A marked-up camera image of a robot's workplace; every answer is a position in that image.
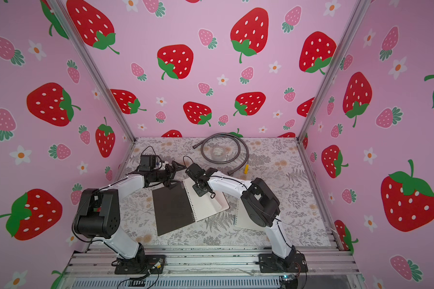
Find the dark grey spiral notebook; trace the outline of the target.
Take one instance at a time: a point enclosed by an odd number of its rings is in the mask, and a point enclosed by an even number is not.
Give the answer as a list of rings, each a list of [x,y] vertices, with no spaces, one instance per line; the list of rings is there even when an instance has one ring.
[[[220,191],[211,198],[209,193],[199,197],[190,178],[153,190],[153,204],[158,236],[179,230],[230,208]]]

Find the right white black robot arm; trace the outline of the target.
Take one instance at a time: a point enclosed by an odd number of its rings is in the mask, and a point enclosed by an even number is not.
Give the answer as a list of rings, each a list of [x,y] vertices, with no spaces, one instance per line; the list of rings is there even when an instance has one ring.
[[[264,180],[255,178],[245,181],[223,174],[214,168],[206,171],[196,163],[186,169],[186,174],[193,180],[193,190],[199,197],[222,192],[238,197],[249,218],[265,230],[271,243],[272,257],[280,270],[287,270],[295,263],[297,250],[285,234],[280,215],[280,201]]]

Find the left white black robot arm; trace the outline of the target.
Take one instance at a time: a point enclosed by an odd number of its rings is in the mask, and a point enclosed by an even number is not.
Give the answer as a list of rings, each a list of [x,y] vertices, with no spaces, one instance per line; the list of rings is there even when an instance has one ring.
[[[141,262],[141,244],[121,228],[120,200],[140,189],[154,185],[168,187],[184,166],[161,161],[157,155],[144,155],[137,168],[123,179],[99,189],[85,189],[72,222],[74,236],[84,236],[86,243],[101,242],[121,260]]]

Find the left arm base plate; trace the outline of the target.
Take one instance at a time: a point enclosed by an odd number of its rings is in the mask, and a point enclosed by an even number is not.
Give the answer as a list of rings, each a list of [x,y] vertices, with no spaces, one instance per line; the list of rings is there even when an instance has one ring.
[[[112,262],[116,275],[162,274],[165,255],[146,255],[129,260],[117,258]]]

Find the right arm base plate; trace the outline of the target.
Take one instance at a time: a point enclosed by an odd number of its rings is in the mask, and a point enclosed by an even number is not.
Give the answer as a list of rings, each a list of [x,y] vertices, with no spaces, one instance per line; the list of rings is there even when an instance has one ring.
[[[283,259],[273,253],[259,254],[259,269],[262,273],[307,273],[309,271],[303,254],[296,253]]]

